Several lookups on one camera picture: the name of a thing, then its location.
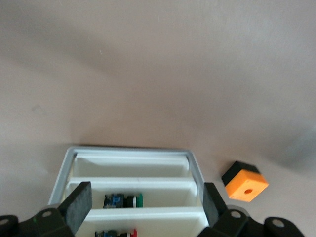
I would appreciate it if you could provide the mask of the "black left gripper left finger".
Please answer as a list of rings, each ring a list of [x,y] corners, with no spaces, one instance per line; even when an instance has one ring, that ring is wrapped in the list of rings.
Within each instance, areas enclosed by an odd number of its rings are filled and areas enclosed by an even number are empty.
[[[92,209],[90,182],[81,182],[61,204],[46,206],[20,222],[15,215],[0,217],[2,237],[74,237]]]

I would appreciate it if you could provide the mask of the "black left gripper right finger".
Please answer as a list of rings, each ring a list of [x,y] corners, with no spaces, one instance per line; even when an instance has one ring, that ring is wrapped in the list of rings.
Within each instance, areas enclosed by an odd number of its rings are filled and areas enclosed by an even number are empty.
[[[244,212],[229,209],[213,183],[204,183],[203,209],[209,226],[199,237],[302,237],[291,221],[281,217],[266,218],[261,224]]]

